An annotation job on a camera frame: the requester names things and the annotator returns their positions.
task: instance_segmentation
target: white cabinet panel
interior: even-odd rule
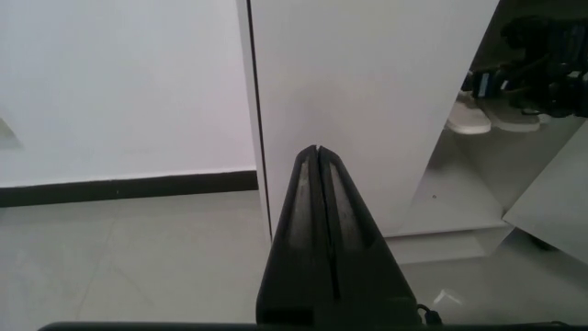
[[[588,263],[588,123],[584,123],[504,220]]]
[[[398,231],[497,2],[252,2],[274,230],[294,158],[316,143]]]

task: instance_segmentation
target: white cabinet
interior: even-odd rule
[[[310,144],[342,157],[384,234],[403,227],[496,3],[251,3],[274,230]]]
[[[519,135],[443,131],[472,61],[512,56],[500,45],[500,26],[526,11],[546,11],[503,0],[492,18],[497,5],[257,0],[249,10],[242,6],[245,52],[254,36],[245,66],[252,68],[248,86],[256,87],[249,98],[261,138],[256,151],[268,231],[276,230],[296,154],[319,144],[341,156],[399,262],[490,254],[513,229],[505,212],[531,183],[544,180],[539,174],[583,123],[554,120]],[[513,212],[528,209],[523,200],[541,199],[523,196]]]

